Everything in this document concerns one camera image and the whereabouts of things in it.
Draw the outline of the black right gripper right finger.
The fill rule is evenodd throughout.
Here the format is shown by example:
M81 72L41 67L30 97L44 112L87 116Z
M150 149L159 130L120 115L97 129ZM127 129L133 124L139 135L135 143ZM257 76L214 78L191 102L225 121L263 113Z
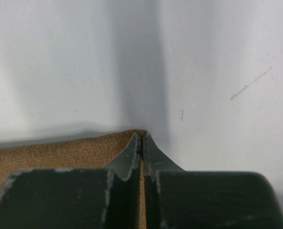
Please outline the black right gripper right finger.
M255 172L185 171L143 136L149 229L283 229L268 180Z

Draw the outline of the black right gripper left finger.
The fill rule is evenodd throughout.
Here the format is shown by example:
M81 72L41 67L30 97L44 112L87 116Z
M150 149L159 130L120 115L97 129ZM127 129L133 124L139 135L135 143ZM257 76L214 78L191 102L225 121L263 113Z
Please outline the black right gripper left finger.
M0 188L0 229L136 229L141 135L100 168L29 168Z

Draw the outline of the brown cloth napkin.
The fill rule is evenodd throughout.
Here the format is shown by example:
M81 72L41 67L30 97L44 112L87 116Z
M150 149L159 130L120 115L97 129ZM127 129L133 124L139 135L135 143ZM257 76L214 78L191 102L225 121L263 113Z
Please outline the brown cloth napkin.
M128 144L133 133L129 130L94 138L57 143L18 146L0 149L0 188L8 175L29 168L100 168L111 162ZM139 227L146 228L143 178L140 175Z

